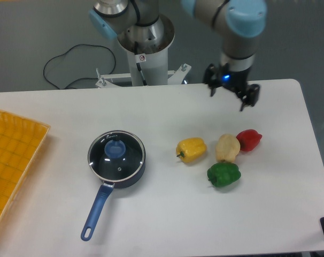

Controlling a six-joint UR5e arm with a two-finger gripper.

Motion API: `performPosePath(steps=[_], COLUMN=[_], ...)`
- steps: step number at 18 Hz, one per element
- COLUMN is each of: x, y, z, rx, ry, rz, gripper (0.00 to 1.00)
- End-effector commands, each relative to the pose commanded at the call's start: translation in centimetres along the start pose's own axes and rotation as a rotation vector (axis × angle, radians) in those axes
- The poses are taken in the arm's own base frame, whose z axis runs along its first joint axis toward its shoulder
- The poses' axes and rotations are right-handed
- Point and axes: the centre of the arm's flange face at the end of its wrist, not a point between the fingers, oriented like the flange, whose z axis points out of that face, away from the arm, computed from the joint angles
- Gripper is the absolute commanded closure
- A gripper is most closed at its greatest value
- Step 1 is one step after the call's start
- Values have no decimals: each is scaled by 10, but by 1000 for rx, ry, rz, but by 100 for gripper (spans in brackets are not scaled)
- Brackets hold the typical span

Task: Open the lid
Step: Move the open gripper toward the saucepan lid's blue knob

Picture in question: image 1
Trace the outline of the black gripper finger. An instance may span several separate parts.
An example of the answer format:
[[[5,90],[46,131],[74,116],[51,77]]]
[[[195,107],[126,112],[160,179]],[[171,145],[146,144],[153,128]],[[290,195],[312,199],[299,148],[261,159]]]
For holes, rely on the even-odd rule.
[[[217,88],[221,87],[221,81],[218,79],[218,68],[214,64],[210,64],[203,76],[203,83],[208,85],[210,96],[214,96]]]
[[[241,107],[240,111],[243,111],[245,107],[254,107],[259,100],[260,85],[259,84],[247,84],[245,90],[240,93]]]

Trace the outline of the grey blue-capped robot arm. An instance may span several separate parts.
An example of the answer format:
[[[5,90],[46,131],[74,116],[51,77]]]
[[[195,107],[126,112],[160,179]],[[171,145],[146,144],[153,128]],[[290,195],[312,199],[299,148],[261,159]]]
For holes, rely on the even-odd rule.
[[[261,34],[266,25],[264,1],[182,1],[183,9],[223,39],[219,65],[210,64],[203,76],[211,93],[223,87],[254,106],[260,86],[249,84]],[[159,11],[158,1],[97,1],[89,18],[105,38],[116,39],[126,51],[133,86],[165,85],[168,49],[175,38],[172,22]]]

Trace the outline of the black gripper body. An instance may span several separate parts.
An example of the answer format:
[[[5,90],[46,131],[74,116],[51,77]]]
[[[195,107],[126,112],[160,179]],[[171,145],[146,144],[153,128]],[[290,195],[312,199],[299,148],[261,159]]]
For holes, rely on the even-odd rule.
[[[219,86],[233,93],[245,93],[247,91],[247,79],[250,68],[242,71],[232,71],[228,63],[219,66],[217,78]]]

